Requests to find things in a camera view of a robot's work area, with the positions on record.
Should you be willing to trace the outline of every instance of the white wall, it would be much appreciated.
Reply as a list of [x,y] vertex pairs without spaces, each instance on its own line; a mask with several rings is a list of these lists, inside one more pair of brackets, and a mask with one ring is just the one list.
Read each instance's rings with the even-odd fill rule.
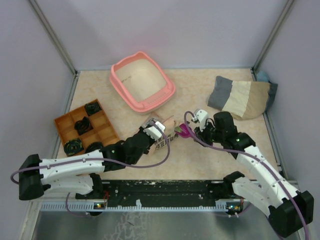
[[320,1],[296,1],[262,63],[279,84],[269,115],[289,176],[315,198],[320,236]]
[[37,0],[75,68],[139,50],[163,68],[252,67],[286,0]]
[[0,239],[17,240],[28,203],[10,174],[49,157],[73,76],[26,0],[1,1],[0,33]]

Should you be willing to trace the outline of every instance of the beige floor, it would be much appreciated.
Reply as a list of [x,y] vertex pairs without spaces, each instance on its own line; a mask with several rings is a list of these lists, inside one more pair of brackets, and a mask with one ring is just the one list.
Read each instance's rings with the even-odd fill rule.
[[[218,112],[206,105],[206,99],[214,89],[216,76],[235,81],[252,81],[249,69],[166,69],[165,73],[175,83],[176,93],[156,112],[164,118],[174,115],[177,120],[183,120],[183,114],[187,110],[193,112],[200,108],[211,116]],[[110,71],[82,71],[71,110],[99,99],[119,137],[125,140],[136,132],[147,115],[139,115],[131,110],[112,87],[109,74]],[[252,137],[262,154],[277,169],[263,116],[234,122],[239,132],[245,132]],[[160,162],[166,153],[167,149],[162,148],[152,156],[144,155],[137,164],[150,165]],[[60,146],[58,158],[65,157],[63,147]],[[230,154],[204,148],[190,138],[178,138],[171,144],[171,155],[163,165],[147,169],[127,167],[102,173],[101,177],[117,180],[221,180],[234,171],[240,171],[254,179]]]

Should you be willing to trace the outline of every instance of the coiled black cord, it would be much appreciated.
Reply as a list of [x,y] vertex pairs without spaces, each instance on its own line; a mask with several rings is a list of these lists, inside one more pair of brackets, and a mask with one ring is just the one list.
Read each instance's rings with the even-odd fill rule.
[[101,107],[97,102],[87,103],[86,105],[84,105],[84,109],[86,111],[86,114],[88,114],[88,116],[91,116],[101,111]]
[[64,146],[63,146],[63,150],[65,152],[65,154],[70,157],[73,156],[79,152],[81,152],[82,150],[84,150],[84,147],[82,145],[82,142],[79,138],[76,139],[72,139],[70,141],[68,141]]
[[74,124],[74,129],[78,132],[79,135],[88,132],[90,129],[92,129],[89,118],[84,116],[82,120],[76,121]]

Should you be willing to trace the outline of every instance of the pink plastic tray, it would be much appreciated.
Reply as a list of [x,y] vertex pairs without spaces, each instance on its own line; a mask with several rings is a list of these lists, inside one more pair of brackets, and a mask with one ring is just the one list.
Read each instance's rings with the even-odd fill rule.
[[159,108],[175,93],[175,84],[142,51],[112,65],[110,82],[136,112],[147,114]]

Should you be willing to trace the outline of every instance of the metal frame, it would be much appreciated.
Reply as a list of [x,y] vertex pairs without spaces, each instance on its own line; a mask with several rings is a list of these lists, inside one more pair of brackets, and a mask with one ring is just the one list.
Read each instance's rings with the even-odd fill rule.
[[[94,201],[70,201],[68,207],[72,212],[227,212],[226,201],[216,201],[215,206],[203,207],[143,207],[141,204],[136,206],[117,206],[97,209],[95,206],[99,202]],[[46,201],[42,204],[42,212],[66,212],[65,201]]]
[[19,240],[30,240],[34,234],[42,203],[30,201],[20,230]]
[[281,26],[284,24],[284,21],[287,19],[289,13],[291,12],[291,10],[293,9],[294,3],[296,2],[296,0],[287,0],[278,20],[276,21],[269,37],[267,38],[258,58],[256,59],[253,69],[254,72],[256,73],[256,71],[259,70],[259,67],[262,63],[262,61],[265,59],[272,43],[274,42]]
[[51,42],[53,43],[53,45],[55,46],[56,50],[60,54],[62,60],[68,66],[68,68],[73,73],[73,75],[76,75],[77,74],[77,70],[74,67],[74,64],[72,63],[72,60],[71,60],[67,50],[65,49],[63,44],[59,41],[59,39],[57,37],[57,34],[55,33],[55,31],[51,27],[50,23],[48,22],[48,20],[47,20],[46,16],[44,15],[42,9],[40,8],[39,4],[37,3],[36,0],[27,0],[27,1],[29,2],[31,8],[34,10],[35,15],[38,17],[39,22],[44,27],[46,33],[48,34]]

